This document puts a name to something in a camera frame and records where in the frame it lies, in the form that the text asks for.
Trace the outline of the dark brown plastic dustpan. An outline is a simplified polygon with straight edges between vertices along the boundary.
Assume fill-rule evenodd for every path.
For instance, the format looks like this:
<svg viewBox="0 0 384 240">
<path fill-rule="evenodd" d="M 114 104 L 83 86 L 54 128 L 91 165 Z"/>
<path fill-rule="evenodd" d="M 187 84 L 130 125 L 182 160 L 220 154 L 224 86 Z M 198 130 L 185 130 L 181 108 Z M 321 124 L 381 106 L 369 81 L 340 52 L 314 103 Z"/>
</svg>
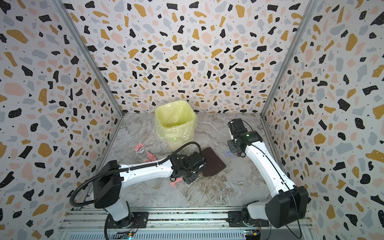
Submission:
<svg viewBox="0 0 384 240">
<path fill-rule="evenodd" d="M 202 150 L 202 156 L 206 160 L 206 167 L 203 171 L 204 177 L 213 177 L 227 167 L 226 164 L 210 147 Z"/>
</svg>

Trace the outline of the cream bin with green bag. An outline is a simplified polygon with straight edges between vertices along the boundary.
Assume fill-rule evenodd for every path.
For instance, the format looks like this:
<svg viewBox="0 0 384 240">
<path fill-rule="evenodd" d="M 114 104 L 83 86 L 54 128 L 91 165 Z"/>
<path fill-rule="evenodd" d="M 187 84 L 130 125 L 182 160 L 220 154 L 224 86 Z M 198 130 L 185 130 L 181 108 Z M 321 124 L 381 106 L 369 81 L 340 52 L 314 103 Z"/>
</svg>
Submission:
<svg viewBox="0 0 384 240">
<path fill-rule="evenodd" d="M 155 110 L 155 128 L 171 151 L 195 140 L 197 115 L 186 101 L 175 101 Z"/>
</svg>

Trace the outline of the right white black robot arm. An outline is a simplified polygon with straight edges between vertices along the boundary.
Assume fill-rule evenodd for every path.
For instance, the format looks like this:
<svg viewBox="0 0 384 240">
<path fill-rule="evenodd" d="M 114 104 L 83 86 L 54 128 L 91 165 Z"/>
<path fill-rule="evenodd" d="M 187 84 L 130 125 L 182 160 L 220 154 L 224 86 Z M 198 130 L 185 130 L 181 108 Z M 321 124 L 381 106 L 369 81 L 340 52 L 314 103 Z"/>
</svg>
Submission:
<svg viewBox="0 0 384 240">
<path fill-rule="evenodd" d="M 242 119 L 228 122 L 231 139 L 227 141 L 231 153 L 248 157 L 266 182 L 272 199 L 252 202 L 243 206 L 243 221 L 265 220 L 275 228 L 303 219 L 307 212 L 309 193 L 298 187 L 279 167 L 257 131 L 249 131 Z"/>
</svg>

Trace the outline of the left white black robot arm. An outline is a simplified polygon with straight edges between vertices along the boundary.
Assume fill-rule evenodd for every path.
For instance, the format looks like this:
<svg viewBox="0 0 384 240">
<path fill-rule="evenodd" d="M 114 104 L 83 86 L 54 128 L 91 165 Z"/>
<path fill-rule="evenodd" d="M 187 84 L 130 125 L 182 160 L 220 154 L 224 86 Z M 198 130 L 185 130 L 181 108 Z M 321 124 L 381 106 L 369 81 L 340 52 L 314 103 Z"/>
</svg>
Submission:
<svg viewBox="0 0 384 240">
<path fill-rule="evenodd" d="M 107 224 L 119 228 L 137 224 L 128 202 L 121 197 L 123 188 L 159 178 L 168 178 L 171 182 L 183 179 L 191 184 L 205 170 L 206 164 L 206 158 L 198 152 L 190 156 L 176 153 L 160 161 L 130 166 L 110 161 L 99 172 L 101 177 L 92 182 L 94 207 L 108 213 Z"/>
</svg>

